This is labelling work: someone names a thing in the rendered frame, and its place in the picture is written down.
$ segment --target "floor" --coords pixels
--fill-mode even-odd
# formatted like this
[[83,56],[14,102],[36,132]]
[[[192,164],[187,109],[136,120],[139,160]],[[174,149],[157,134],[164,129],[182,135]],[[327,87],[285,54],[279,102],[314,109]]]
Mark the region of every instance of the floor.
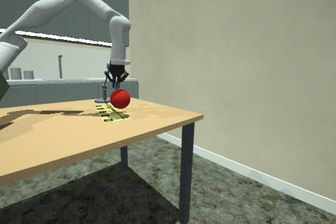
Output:
[[[128,146],[128,159],[136,174],[178,208],[180,147],[155,136]],[[114,150],[0,187],[0,211],[118,162],[120,150]],[[189,223],[336,224],[336,216],[194,154]]]

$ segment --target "white robotic arm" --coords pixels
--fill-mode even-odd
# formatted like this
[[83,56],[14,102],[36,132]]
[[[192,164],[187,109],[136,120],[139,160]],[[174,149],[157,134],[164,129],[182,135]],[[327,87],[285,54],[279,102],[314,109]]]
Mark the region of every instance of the white robotic arm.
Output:
[[[52,18],[63,9],[74,3],[76,0],[40,0],[27,9],[5,32],[0,34],[0,71],[3,74],[27,46],[27,41],[15,31],[19,29],[41,27],[47,24]],[[125,65],[130,61],[126,60],[126,42],[124,33],[131,29],[129,20],[110,8],[102,0],[79,0],[91,11],[96,13],[102,20],[109,22],[112,48],[110,63],[107,64],[109,71],[105,72],[106,77],[113,82],[113,87],[118,89],[119,83],[128,76],[125,72]]]

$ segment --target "gray metal table leg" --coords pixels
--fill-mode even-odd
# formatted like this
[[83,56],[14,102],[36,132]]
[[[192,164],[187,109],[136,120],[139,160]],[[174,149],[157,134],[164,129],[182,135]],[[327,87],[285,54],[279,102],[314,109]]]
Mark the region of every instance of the gray metal table leg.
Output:
[[182,127],[182,153],[181,153],[181,179],[180,179],[180,205],[178,221],[181,224],[189,222],[190,193],[192,190],[192,155],[193,132],[195,123]]
[[122,156],[122,168],[126,170],[128,168],[127,146],[121,147],[120,153]]

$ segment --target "wooden table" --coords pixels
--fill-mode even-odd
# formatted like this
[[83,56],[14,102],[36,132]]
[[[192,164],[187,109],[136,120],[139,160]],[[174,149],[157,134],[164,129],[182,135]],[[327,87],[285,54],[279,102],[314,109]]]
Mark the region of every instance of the wooden table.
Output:
[[130,120],[104,123],[94,100],[0,109],[0,187],[182,127],[178,221],[189,222],[193,132],[204,115],[131,98]]

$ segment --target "red sphere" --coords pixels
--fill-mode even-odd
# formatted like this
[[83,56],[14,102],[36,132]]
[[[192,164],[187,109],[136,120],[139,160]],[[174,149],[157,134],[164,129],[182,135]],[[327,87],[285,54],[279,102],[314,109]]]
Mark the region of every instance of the red sphere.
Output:
[[114,91],[110,96],[110,102],[115,108],[125,108],[128,106],[130,101],[131,97],[129,96],[129,93],[122,89]]

